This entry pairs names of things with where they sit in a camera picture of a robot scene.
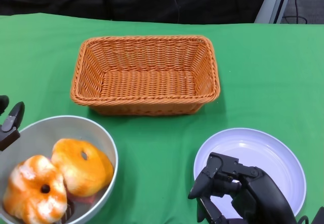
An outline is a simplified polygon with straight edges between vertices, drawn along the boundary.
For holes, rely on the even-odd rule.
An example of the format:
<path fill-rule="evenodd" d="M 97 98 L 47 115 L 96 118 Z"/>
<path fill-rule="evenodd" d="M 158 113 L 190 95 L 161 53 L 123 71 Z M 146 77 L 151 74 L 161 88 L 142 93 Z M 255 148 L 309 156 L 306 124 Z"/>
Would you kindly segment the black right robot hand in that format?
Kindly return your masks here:
<path fill-rule="evenodd" d="M 211 197 L 232 198 L 239 218 L 226 218 Z M 210 153 L 207 164 L 188 195 L 197 201 L 197 221 L 208 223 L 296 223 L 285 196 L 272 178 L 258 167 L 234 157 Z"/>

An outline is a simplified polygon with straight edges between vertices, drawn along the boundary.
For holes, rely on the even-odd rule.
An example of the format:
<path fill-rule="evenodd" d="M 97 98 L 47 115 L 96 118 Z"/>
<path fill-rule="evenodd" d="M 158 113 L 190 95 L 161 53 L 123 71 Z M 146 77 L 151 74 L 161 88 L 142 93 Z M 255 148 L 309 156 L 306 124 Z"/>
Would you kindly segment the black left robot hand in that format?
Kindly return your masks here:
<path fill-rule="evenodd" d="M 4 151 L 20 137 L 18 128 L 21 125 L 24 112 L 24 102 L 18 102 L 11 109 L 3 124 L 1 125 L 1 151 Z"/>

